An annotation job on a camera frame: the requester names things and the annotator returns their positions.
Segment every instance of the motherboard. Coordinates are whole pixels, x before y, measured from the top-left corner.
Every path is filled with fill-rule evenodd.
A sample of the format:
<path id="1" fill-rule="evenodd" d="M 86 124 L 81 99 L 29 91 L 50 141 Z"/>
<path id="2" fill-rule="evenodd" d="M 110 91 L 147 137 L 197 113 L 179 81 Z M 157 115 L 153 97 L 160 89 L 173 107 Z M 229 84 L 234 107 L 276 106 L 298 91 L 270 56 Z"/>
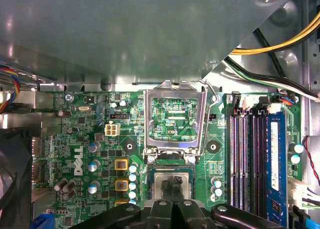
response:
<path id="1" fill-rule="evenodd" d="M 124 203 L 143 208 L 149 199 L 179 200 L 177 185 L 184 199 L 207 210 L 228 203 L 287 223 L 287 177 L 302 177 L 300 162 L 291 159 L 297 154 L 286 149 L 300 144 L 300 104 L 269 114 L 262 99 L 272 104 L 276 94 L 242 94 L 235 105 L 236 95 L 219 92 L 208 111 L 207 91 L 164 92 L 48 92 L 61 133 L 33 139 L 32 186 L 55 190 L 55 228 Z M 246 97 L 251 112 L 241 110 Z"/>

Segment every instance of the blue ram stick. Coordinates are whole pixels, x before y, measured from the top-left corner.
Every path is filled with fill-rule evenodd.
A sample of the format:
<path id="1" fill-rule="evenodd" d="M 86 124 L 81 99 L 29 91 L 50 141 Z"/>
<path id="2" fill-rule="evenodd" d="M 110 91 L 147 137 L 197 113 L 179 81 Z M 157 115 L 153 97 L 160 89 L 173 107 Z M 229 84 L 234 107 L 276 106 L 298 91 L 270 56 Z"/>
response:
<path id="1" fill-rule="evenodd" d="M 285 113 L 266 117 L 266 216 L 284 227 L 288 224 L 287 123 Z"/>

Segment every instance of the metal bracket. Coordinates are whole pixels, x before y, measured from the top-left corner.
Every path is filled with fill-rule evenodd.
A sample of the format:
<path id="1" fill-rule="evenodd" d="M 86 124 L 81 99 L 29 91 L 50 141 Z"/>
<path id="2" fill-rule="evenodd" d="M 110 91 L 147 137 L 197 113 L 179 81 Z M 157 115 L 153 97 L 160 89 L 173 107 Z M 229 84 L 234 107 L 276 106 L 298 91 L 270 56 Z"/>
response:
<path id="1" fill-rule="evenodd" d="M 144 93 L 144 150 L 143 158 L 147 156 L 158 157 L 160 154 L 180 154 L 186 161 L 188 157 L 200 156 L 202 130 L 204 126 L 207 89 L 198 92 L 188 82 L 181 81 L 179 85 L 173 85 L 170 80 L 164 81 L 152 90 L 145 90 Z M 149 137 L 149 131 L 154 127 L 152 119 L 153 98 L 174 98 L 174 99 L 196 99 L 197 113 L 193 128 L 197 137 L 193 141 L 161 141 Z"/>

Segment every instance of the red cable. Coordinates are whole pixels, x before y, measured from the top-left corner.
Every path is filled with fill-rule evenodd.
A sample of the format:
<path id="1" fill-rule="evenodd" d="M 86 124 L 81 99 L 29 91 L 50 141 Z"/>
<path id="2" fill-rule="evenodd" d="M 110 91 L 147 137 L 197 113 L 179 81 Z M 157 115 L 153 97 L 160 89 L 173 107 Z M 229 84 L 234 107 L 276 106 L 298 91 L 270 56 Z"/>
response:
<path id="1" fill-rule="evenodd" d="M 313 174 L 314 174 L 315 178 L 317 179 L 318 184 L 320 185 L 319 175 L 318 175 L 318 173 L 317 173 L 317 171 L 315 169 L 315 164 L 312 161 L 312 157 L 311 157 L 310 151 L 308 149 L 308 136 L 305 137 L 305 140 L 304 140 L 303 144 L 304 144 L 304 148 L 305 148 L 306 154 L 307 154 L 307 156 L 308 156 L 308 158 L 310 160 L 310 164 L 311 164 L 311 167 L 312 167 L 312 170 L 313 170 Z"/>

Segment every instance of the dell logo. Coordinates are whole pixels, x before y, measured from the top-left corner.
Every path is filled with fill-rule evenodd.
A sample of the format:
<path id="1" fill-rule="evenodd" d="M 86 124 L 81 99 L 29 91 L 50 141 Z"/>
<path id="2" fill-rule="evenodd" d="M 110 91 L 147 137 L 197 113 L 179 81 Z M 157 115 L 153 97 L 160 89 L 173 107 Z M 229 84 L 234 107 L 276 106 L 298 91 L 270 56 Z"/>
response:
<path id="1" fill-rule="evenodd" d="M 75 153 L 79 153 L 79 154 L 74 154 L 73 164 L 75 165 L 75 168 L 74 168 L 74 175 L 75 176 L 82 176 L 83 175 L 83 170 L 81 168 L 83 165 L 82 158 L 84 157 L 83 151 L 84 151 L 83 146 L 80 146 L 80 148 L 74 149 Z"/>

